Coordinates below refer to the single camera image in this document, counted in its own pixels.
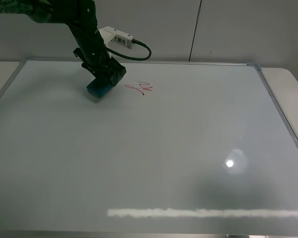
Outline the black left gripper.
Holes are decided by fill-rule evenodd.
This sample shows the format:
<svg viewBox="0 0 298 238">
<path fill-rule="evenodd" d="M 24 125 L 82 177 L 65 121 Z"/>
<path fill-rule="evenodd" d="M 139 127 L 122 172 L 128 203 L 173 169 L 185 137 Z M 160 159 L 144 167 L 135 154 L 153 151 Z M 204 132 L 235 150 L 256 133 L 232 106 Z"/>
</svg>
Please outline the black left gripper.
<svg viewBox="0 0 298 238">
<path fill-rule="evenodd" d="M 97 84 L 116 86 L 126 74 L 126 68 L 118 61 L 112 60 L 106 50 L 92 53 L 76 48 L 73 53 L 82 60 L 81 66 L 95 77 Z"/>
</svg>

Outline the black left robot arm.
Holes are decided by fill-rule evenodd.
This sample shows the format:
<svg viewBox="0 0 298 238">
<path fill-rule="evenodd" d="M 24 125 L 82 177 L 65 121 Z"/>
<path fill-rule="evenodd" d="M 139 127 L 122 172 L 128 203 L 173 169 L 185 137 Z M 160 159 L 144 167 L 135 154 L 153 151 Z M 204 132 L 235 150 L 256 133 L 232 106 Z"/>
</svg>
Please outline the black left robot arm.
<svg viewBox="0 0 298 238">
<path fill-rule="evenodd" d="M 78 45 L 74 55 L 99 84 L 115 86 L 126 73 L 109 55 L 92 0 L 0 0 L 0 14 L 24 14 L 36 23 L 67 25 Z"/>
</svg>

